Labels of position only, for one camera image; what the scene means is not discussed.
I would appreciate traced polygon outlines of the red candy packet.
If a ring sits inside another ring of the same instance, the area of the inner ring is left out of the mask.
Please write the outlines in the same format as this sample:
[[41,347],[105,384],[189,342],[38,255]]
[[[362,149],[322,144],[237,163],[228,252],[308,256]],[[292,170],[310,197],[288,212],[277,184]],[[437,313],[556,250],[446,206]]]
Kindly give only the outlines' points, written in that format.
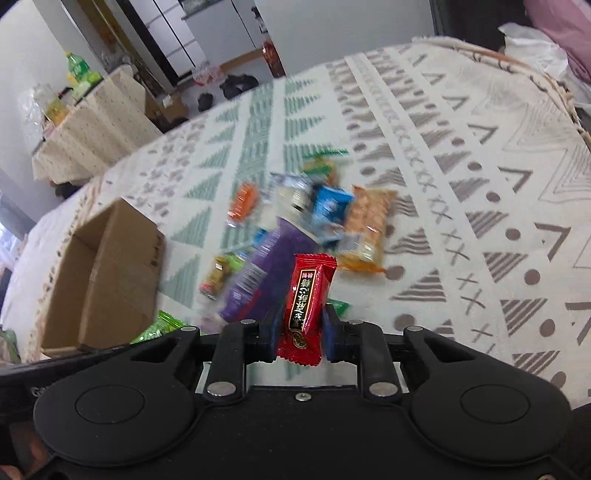
[[338,262],[331,255],[297,254],[281,321],[277,354],[301,366],[322,360],[322,309]]

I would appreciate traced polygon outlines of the purple snack bag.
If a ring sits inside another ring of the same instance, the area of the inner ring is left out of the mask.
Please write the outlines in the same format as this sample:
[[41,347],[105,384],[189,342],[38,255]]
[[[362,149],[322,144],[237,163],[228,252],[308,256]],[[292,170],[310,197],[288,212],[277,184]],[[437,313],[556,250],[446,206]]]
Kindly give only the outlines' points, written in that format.
[[313,234],[279,218],[277,228],[266,235],[233,281],[219,317],[228,323],[266,318],[287,297],[297,254],[317,249]]

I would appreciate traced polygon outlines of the small multicolour candy packet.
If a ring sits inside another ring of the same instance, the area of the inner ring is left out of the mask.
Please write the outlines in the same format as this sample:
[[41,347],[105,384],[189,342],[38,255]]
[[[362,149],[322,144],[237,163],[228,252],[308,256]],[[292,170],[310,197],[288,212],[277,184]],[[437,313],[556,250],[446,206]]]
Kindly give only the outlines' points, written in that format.
[[242,270],[245,258],[235,253],[216,256],[213,260],[204,282],[200,284],[199,292],[205,297],[215,300],[223,290],[228,279]]

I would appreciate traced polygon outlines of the orange cracker packet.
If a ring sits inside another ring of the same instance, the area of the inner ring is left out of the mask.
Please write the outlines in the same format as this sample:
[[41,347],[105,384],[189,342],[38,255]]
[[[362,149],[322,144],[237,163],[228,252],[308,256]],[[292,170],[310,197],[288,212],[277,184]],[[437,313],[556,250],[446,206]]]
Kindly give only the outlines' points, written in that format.
[[342,238],[335,253],[339,268],[360,273],[383,273],[388,217],[397,192],[353,187]]

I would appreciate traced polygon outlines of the bright green snack packet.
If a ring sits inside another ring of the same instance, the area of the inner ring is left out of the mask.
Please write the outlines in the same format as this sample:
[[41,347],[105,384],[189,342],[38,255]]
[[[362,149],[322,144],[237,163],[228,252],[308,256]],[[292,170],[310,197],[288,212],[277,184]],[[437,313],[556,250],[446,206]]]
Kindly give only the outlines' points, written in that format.
[[156,320],[147,327],[138,337],[131,341],[131,344],[136,344],[161,336],[167,335],[175,330],[186,327],[187,324],[171,316],[170,314],[160,310]]

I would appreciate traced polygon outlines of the blue snack packet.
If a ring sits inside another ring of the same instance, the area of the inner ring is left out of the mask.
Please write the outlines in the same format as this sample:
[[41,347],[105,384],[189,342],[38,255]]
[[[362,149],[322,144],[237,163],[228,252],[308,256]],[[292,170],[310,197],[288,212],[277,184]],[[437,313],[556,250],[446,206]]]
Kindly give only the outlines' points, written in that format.
[[311,213],[311,227],[318,240],[325,243],[341,239],[353,198],[349,192],[328,186],[318,189]]

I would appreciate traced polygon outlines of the orange snack packet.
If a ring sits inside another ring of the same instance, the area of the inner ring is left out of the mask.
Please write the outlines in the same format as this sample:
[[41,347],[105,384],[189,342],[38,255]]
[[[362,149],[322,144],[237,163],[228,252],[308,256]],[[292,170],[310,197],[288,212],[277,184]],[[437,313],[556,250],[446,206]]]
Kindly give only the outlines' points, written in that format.
[[228,224],[236,227],[252,214],[259,200],[259,186],[253,182],[243,182],[235,193],[228,209]]

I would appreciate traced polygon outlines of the silver white snack packet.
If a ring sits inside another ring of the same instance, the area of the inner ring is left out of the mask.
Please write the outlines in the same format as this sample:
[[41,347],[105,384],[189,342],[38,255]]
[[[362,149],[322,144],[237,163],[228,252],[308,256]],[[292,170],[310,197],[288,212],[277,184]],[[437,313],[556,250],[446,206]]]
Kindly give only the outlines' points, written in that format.
[[311,209],[315,178],[305,174],[270,174],[269,200],[277,217],[300,221]]

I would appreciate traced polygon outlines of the green biscuit packet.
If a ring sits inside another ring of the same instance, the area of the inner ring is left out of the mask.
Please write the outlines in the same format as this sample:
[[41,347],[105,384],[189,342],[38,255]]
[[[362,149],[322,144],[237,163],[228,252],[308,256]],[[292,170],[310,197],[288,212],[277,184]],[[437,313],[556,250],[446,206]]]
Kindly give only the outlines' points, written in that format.
[[345,149],[330,149],[304,157],[301,173],[324,179],[325,184],[337,186],[339,183],[339,161],[349,157]]

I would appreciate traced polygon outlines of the cardboard box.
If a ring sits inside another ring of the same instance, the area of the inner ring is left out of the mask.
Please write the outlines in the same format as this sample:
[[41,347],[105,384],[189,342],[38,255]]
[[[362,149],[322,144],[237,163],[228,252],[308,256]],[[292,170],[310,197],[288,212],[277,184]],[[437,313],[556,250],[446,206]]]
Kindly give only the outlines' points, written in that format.
[[60,264],[40,343],[48,357],[127,344],[152,323],[165,239],[118,199],[77,228]]

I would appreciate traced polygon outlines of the patterned bed blanket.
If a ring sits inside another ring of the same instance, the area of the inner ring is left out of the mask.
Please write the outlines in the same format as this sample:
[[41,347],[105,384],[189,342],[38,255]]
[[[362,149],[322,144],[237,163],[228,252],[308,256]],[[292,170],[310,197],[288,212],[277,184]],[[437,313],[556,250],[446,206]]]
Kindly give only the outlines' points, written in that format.
[[157,306],[204,322],[198,286],[259,222],[226,223],[236,188],[338,152],[339,183],[397,196],[383,272],[339,271],[332,298],[388,333],[422,326],[590,400],[590,136],[569,94],[449,38],[356,54],[181,125],[90,181],[29,234],[1,310],[26,362],[74,230],[116,199],[166,239]]

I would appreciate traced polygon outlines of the black shoes on floor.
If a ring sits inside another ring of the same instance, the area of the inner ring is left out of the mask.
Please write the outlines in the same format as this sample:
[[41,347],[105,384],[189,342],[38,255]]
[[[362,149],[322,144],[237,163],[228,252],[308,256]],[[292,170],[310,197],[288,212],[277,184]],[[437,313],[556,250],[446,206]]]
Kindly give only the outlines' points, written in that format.
[[[224,82],[219,85],[221,94],[226,100],[232,100],[246,91],[259,87],[259,81],[252,75],[243,74],[240,76],[228,75]],[[201,93],[197,99],[197,110],[202,113],[212,108],[215,98],[212,93]]]

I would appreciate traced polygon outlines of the red white plastic bag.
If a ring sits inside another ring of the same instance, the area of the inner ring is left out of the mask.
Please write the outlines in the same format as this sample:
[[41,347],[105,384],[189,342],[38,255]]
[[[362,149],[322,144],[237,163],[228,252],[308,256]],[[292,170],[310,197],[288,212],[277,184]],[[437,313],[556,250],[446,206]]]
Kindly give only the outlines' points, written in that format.
[[208,85],[221,82],[224,78],[224,72],[221,67],[211,65],[207,60],[197,65],[192,73],[192,79],[198,87],[206,87]]

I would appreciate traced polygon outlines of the green soda bottle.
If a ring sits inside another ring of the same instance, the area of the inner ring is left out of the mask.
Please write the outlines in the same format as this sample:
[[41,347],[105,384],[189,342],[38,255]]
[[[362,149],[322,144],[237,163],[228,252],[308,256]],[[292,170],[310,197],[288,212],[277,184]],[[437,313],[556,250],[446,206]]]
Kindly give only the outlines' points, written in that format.
[[66,52],[65,55],[68,61],[69,73],[78,84],[87,83],[94,86],[103,79],[102,75],[93,70],[82,57],[72,52]]

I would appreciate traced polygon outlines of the pink pillow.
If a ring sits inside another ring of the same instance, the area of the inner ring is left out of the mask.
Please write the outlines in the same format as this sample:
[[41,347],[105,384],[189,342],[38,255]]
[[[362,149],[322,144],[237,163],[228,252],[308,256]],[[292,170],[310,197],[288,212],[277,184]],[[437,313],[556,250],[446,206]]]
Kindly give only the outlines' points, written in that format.
[[575,76],[590,83],[590,2],[529,0],[524,6],[532,25],[567,53]]

